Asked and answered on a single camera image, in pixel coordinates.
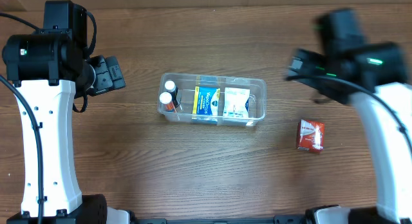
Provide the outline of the blue yellow VapoDrops box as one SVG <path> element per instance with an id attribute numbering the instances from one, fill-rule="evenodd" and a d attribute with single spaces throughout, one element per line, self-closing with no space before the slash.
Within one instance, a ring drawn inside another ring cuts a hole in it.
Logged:
<path id="1" fill-rule="evenodd" d="M 220 88 L 196 86 L 194 90 L 193 115 L 218 116 Z"/>

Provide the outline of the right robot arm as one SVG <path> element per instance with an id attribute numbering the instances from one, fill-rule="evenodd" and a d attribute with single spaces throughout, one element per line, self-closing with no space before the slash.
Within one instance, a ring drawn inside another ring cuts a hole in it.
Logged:
<path id="1" fill-rule="evenodd" d="M 287 80 L 298 81 L 359 115 L 375 170 L 370 208 L 308 209 L 305 223 L 411 222 L 411 85 L 402 48 L 369 43 L 351 9 L 316 19 L 322 53 L 298 49 Z"/>

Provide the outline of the white Hansaplast plaster box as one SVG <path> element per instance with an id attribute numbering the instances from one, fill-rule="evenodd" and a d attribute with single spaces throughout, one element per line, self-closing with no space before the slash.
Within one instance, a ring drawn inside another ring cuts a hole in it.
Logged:
<path id="1" fill-rule="evenodd" d="M 230 118 L 248 118 L 249 97 L 249 89 L 225 88 L 223 116 Z"/>

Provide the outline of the red medicine box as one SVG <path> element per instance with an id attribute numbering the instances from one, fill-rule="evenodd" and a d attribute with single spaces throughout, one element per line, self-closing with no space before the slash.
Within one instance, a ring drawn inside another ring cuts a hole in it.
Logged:
<path id="1" fill-rule="evenodd" d="M 310 153 L 321 153 L 324 149 L 325 126 L 321 122 L 300 120 L 297 126 L 296 148 Z"/>

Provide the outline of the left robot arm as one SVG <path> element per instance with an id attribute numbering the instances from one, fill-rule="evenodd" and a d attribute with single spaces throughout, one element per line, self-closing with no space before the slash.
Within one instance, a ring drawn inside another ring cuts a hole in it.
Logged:
<path id="1" fill-rule="evenodd" d="M 47 1 L 42 28 L 11 36 L 3 48 L 1 82 L 15 95 L 24 145 L 24 194 L 9 223 L 129 223 L 126 210 L 102 194 L 84 195 L 74 164 L 75 99 L 123 88 L 116 57 L 95 56 L 88 39 L 93 15 L 71 1 Z"/>

